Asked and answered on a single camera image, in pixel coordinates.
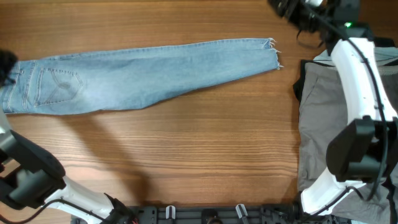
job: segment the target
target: light blue jeans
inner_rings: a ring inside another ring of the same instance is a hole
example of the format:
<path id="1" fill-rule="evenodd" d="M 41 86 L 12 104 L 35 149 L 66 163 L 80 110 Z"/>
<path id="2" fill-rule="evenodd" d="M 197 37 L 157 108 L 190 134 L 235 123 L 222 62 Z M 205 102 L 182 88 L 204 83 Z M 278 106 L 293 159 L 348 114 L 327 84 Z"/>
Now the light blue jeans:
<path id="1" fill-rule="evenodd" d="M 141 109 L 183 93 L 279 68 L 272 39 L 61 55 L 18 62 L 1 89 L 5 113 Z"/>

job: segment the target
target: black cable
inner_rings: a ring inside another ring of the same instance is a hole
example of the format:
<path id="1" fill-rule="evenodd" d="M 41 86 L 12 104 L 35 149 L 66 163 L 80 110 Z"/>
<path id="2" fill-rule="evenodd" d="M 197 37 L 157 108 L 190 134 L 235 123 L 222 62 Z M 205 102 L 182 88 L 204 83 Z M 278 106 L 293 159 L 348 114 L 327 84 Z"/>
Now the black cable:
<path id="1" fill-rule="evenodd" d="M 338 34 L 343 40 L 348 41 L 348 43 L 351 44 L 351 46 L 353 46 L 355 51 L 357 51 L 359 56 L 364 61 L 365 66 L 369 70 L 370 76 L 372 78 L 374 91 L 375 91 L 376 99 L 377 99 L 377 107 L 378 107 L 379 114 L 380 114 L 381 121 L 382 121 L 382 125 L 383 125 L 383 135 L 382 135 L 382 138 L 383 138 L 383 152 L 382 152 L 381 163 L 380 163 L 380 166 L 379 166 L 379 172 L 377 174 L 376 181 L 374 182 L 374 184 L 372 186 L 371 192 L 369 193 L 368 197 L 366 198 L 366 201 L 368 202 L 368 201 L 372 200 L 374 194 L 376 193 L 377 188 L 379 187 L 379 184 L 380 184 L 380 181 L 381 181 L 381 177 L 382 177 L 382 174 L 384 173 L 384 169 L 385 169 L 385 166 L 386 166 L 387 152 L 388 152 L 387 123 L 386 123 L 386 117 L 384 116 L 384 112 L 383 112 L 384 106 L 383 106 L 382 101 L 381 101 L 381 97 L 380 97 L 380 93 L 379 93 L 379 87 L 377 86 L 377 82 L 376 82 L 376 77 L 373 74 L 372 68 L 371 68 L 371 66 L 369 64 L 369 60 L 363 55 L 362 51 L 354 44 L 354 42 L 352 40 L 350 40 L 348 38 L 348 36 L 346 34 L 342 33 L 335 26 L 333 26 L 328 21 L 326 21 L 321 15 L 316 13 L 309 5 L 307 5 L 305 3 L 304 0 L 301 0 L 301 3 L 302 3 L 304 8 L 308 12 L 313 14 L 313 16 L 316 17 L 319 20 L 319 22 L 321 22 L 323 25 L 327 26 L 327 28 L 332 30 L 334 33 Z"/>
<path id="2" fill-rule="evenodd" d="M 315 212 L 314 214 L 310 215 L 309 217 L 307 217 L 306 219 L 300 221 L 300 223 L 304 223 L 306 221 L 309 221 L 310 219 L 312 219 L 313 217 L 318 216 L 319 214 L 321 214 L 322 212 L 328 210 L 330 207 L 332 207 L 335 203 L 337 203 L 340 199 L 342 199 L 344 197 L 344 195 L 346 195 L 351 189 L 349 188 L 345 188 L 344 191 L 339 194 L 339 196 L 337 196 L 337 198 L 335 198 L 332 202 L 330 202 L 328 205 L 326 205 L 325 207 L 323 207 L 321 210 Z"/>
<path id="3" fill-rule="evenodd" d="M 299 36 L 300 36 L 300 34 L 301 34 L 302 31 L 303 31 L 303 30 L 300 29 L 300 30 L 298 31 L 297 35 L 296 35 L 296 41 L 297 41 L 297 43 L 298 43 L 300 46 L 305 47 L 305 48 L 308 48 L 308 49 L 318 49 L 318 48 L 320 48 L 320 47 L 323 45 L 323 41 L 321 41 L 321 42 L 318 44 L 317 47 L 311 46 L 311 45 L 309 45 L 309 44 L 304 44 L 303 42 L 301 42 L 301 41 L 299 40 Z"/>
<path id="4" fill-rule="evenodd" d="M 13 221 L 10 221 L 10 220 L 4 218 L 2 215 L 0 215 L 0 221 L 4 222 L 5 224 L 25 224 L 27 222 L 32 221 L 34 218 L 36 218 L 38 215 L 40 215 L 40 213 L 42 213 L 49 205 L 51 205 L 52 203 L 55 203 L 55 202 L 59 202 L 59 203 L 65 204 L 65 205 L 69 205 L 69 206 L 71 206 L 71 207 L 73 207 L 73 208 L 75 208 L 77 210 L 80 210 L 80 211 L 82 211 L 82 212 L 84 212 L 84 213 L 86 213 L 88 215 L 91 215 L 92 217 L 95 217 L 95 218 L 101 220 L 102 222 L 108 222 L 106 219 L 94 214 L 92 211 L 88 211 L 88 210 L 86 210 L 84 208 L 79 207 L 78 205 L 75 205 L 74 203 L 67 202 L 64 199 L 55 199 L 55 200 L 49 201 L 48 203 L 43 205 L 43 207 L 41 207 L 37 212 L 35 212 L 31 217 L 29 217 L 29 218 L 27 218 L 27 219 L 25 219 L 23 221 L 13 222 Z"/>
<path id="5" fill-rule="evenodd" d="M 361 192 L 359 192 L 359 190 L 358 190 L 356 187 L 350 186 L 350 187 L 347 187 L 347 189 L 349 189 L 349 190 L 354 190 L 354 192 L 356 193 L 356 195 L 358 195 L 358 197 L 359 197 L 361 200 L 365 200 L 364 197 L 363 197 L 363 195 L 361 194 Z"/>

